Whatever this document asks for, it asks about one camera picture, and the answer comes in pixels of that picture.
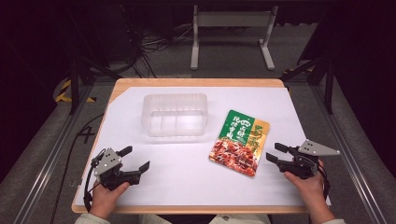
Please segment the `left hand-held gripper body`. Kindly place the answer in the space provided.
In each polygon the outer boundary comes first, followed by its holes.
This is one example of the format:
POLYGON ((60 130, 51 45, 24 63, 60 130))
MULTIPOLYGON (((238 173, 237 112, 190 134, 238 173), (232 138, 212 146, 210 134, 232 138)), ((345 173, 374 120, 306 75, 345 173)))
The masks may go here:
POLYGON ((105 188, 114 190, 122 183, 127 182, 130 186, 138 185, 140 177, 128 178, 120 168, 121 158, 116 154, 117 151, 111 147, 103 149, 93 161, 94 176, 97 181, 105 188))

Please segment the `white paper sheet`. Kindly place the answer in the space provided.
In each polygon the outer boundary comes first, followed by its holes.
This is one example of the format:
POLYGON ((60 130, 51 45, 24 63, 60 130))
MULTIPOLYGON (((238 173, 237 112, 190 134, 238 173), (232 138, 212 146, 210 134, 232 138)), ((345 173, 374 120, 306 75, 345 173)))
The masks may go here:
POLYGON ((139 206, 300 206, 296 188, 267 159, 260 159, 254 176, 247 176, 211 161, 209 152, 230 110, 269 123, 264 151, 275 154, 275 143, 299 146, 305 134, 290 94, 285 88, 242 87, 135 87, 106 110, 93 153, 111 147, 132 147, 122 160, 132 171, 150 165, 139 185, 128 189, 120 205, 139 206), (141 114, 150 94, 203 93, 207 97, 205 134, 189 140, 156 139, 145 132, 141 114))

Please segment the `white metal stand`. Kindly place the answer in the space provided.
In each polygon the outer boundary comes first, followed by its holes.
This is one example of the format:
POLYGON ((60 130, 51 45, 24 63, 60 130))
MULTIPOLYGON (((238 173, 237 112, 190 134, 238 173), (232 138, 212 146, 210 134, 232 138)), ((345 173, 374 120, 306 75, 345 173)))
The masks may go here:
POLYGON ((200 27, 263 27, 265 36, 258 43, 267 69, 273 71, 275 64, 268 44, 275 25, 277 11, 278 6, 264 11, 201 11, 195 5, 192 19, 191 70, 198 69, 200 27))

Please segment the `person's left hand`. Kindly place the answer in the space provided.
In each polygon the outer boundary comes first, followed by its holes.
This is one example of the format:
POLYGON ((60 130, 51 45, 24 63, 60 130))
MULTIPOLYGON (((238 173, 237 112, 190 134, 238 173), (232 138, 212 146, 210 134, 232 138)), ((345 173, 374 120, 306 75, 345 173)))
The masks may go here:
POLYGON ((97 181, 94 182, 94 189, 92 191, 92 207, 90 214, 107 219, 113 210, 116 208, 117 201, 120 196, 129 188, 127 182, 122 183, 114 190, 105 188, 97 181))

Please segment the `black metal stand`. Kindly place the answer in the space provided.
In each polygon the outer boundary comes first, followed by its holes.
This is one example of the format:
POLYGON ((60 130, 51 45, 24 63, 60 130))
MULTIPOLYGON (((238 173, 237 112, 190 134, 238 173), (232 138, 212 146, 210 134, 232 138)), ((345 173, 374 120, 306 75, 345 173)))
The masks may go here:
POLYGON ((317 86, 322 79, 325 79, 324 90, 324 105, 329 114, 332 114, 332 88, 333 88, 333 64, 330 57, 321 56, 307 63, 299 65, 295 69, 287 70, 279 79, 283 82, 300 75, 307 69, 312 69, 312 72, 307 78, 310 86, 317 86))
POLYGON ((91 86, 95 79, 92 68, 98 70, 100 73, 104 74, 106 77, 111 77, 115 80, 120 79, 120 75, 113 71, 105 68, 104 66, 96 63, 88 58, 84 57, 74 57, 70 61, 70 80, 71 80, 71 99, 72 105, 70 109, 70 115, 73 115, 81 102, 79 96, 79 86, 78 82, 81 80, 84 85, 91 86))

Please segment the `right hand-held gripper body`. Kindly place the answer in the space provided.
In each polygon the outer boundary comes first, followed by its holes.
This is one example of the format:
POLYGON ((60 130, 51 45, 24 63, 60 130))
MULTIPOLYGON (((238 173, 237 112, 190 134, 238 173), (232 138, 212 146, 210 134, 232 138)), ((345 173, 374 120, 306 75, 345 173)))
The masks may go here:
POLYGON ((319 156, 338 156, 340 150, 323 146, 311 140, 305 140, 300 146, 294 147, 295 153, 291 155, 292 161, 283 161, 284 164, 278 166, 281 173, 290 172, 301 179, 307 179, 318 172, 319 156))

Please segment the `aluminium rail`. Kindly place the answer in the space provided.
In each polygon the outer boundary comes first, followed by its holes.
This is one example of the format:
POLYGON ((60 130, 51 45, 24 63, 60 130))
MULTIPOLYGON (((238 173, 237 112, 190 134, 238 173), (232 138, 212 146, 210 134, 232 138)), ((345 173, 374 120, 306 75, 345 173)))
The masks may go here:
POLYGON ((18 214, 11 219, 11 224, 28 223, 48 185, 92 86, 80 87, 78 90, 79 103, 75 111, 72 111, 71 103, 57 104, 19 158, 15 169, 19 179, 16 186, 21 189, 21 206, 17 209, 18 214))
POLYGON ((347 144, 345 137, 342 135, 338 123, 336 122, 334 116, 330 114, 324 103, 323 93, 321 92, 319 87, 312 87, 311 91, 319 104, 322 114, 324 115, 325 119, 327 120, 332 130, 337 145, 340 147, 342 160, 347 168, 347 171, 351 177, 351 180, 357 192, 360 195, 361 201, 371 221, 374 224, 388 224, 385 216, 383 215, 375 199, 373 192, 368 186, 366 178, 364 177, 359 165, 357 164, 355 158, 352 155, 352 152, 349 148, 349 145, 347 144))

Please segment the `green and red snack packet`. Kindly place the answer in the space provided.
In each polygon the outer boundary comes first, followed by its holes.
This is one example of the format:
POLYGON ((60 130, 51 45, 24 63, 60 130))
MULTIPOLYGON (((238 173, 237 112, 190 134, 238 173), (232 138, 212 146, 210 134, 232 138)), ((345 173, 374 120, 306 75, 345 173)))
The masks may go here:
POLYGON ((240 174, 254 176, 270 124, 230 110, 209 159, 240 174))

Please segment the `clear plastic container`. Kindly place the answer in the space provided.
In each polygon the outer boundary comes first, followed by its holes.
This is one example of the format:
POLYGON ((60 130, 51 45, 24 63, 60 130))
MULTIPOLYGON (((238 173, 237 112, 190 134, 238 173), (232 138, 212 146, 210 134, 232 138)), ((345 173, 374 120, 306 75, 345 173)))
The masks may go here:
POLYGON ((144 97, 141 122, 150 137, 201 136, 207 121, 207 96, 203 93, 144 97))

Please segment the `person's right hand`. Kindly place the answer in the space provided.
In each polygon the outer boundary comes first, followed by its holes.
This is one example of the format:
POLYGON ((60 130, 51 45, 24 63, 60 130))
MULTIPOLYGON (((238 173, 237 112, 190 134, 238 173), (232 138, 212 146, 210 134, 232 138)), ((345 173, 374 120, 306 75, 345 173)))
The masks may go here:
POLYGON ((327 206, 323 194, 323 178, 320 173, 307 179, 301 179, 290 172, 285 172, 284 176, 297 188, 308 209, 319 209, 327 206))

